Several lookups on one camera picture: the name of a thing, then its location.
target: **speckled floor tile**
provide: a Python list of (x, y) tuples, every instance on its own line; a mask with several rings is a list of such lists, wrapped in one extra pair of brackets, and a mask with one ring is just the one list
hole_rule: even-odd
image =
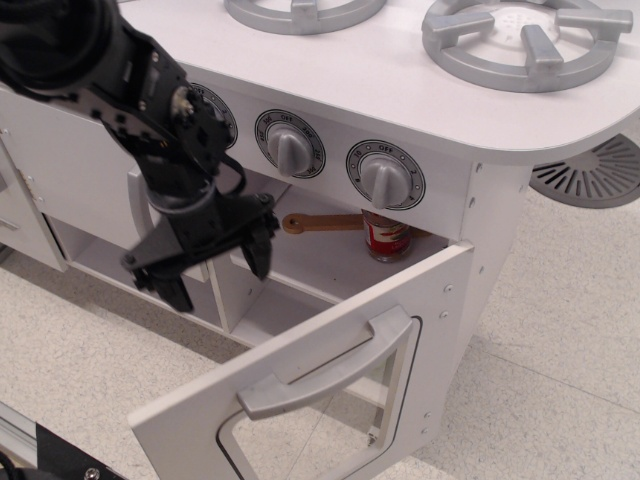
[(458, 480), (638, 480), (640, 415), (469, 348), (415, 457)]
[(255, 422), (245, 417), (235, 425), (233, 435), (260, 480), (289, 478), (330, 402)]
[[(625, 134), (640, 142), (640, 122)], [(640, 200), (580, 209), (534, 191), (472, 344), (640, 412)]]
[(368, 448), (376, 408), (349, 394), (336, 395), (301, 453), (288, 480), (311, 480)]
[(131, 480), (157, 476), (127, 415), (215, 368), (212, 358), (245, 350), (80, 272), (63, 275), (20, 254), (0, 268), (0, 303), (1, 401)]
[(388, 468), (374, 480), (457, 480), (448, 473), (415, 457), (407, 457)]

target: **screw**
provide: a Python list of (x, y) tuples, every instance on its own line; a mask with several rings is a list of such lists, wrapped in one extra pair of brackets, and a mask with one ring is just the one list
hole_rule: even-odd
[(97, 468), (90, 468), (84, 472), (84, 480), (98, 480), (100, 478), (100, 470)]

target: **stove burner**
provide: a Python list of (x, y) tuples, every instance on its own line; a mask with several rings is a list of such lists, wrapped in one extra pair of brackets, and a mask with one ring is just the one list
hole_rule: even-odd
[[(633, 27), (628, 10), (602, 10), (588, 0), (512, 0), (557, 10), (555, 25), (542, 28), (535, 18), (500, 17), (510, 28), (520, 28), (526, 50), (524, 66), (506, 65), (478, 58), (458, 47), (459, 37), (487, 33), (496, 25), (488, 12), (462, 10), (476, 5), (497, 5), (502, 0), (438, 0), (422, 23), (422, 43), (429, 56), (444, 70), (483, 87), (510, 92), (555, 92), (583, 85), (600, 76), (611, 65), (620, 34)], [(593, 46), (585, 55), (565, 62), (554, 42), (558, 27), (577, 27), (589, 31)]]
[(335, 32), (364, 22), (386, 0), (352, 0), (338, 7), (318, 10), (317, 0), (291, 0), (291, 11), (256, 5), (252, 0), (224, 0), (229, 14), (240, 23), (280, 35), (313, 35)]

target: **cabinet door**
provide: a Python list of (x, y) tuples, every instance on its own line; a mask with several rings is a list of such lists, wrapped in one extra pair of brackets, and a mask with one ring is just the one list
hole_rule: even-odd
[(0, 141), (0, 243), (57, 270), (66, 264), (42, 214)]
[(102, 125), (0, 91), (5, 146), (45, 215), (131, 248), (134, 223), (128, 172), (133, 159)]
[(359, 395), (380, 364), (374, 441), (320, 478), (372, 478), (426, 443), (452, 377), (472, 252), (448, 247), (131, 414), (160, 478), (263, 478), (232, 434), (239, 419), (291, 412), (346, 387)]

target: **door handle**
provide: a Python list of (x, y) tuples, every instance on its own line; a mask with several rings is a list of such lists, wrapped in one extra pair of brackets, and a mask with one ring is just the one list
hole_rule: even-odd
[(12, 232), (20, 230), (20, 225), (16, 225), (15, 223), (10, 222), (9, 220), (5, 220), (4, 218), (0, 218), (0, 227), (6, 227)]
[(309, 405), (342, 390), (390, 356), (398, 345), (406, 341), (411, 325), (411, 317), (402, 307), (396, 306), (368, 322), (372, 338), (346, 358), (339, 357), (322, 367), (321, 372), (291, 384), (282, 383), (272, 373), (238, 392), (238, 401), (252, 420), (272, 417)]
[(138, 165), (127, 173), (127, 189), (133, 224), (140, 238), (144, 238), (153, 230), (153, 219), (147, 201), (146, 183)]

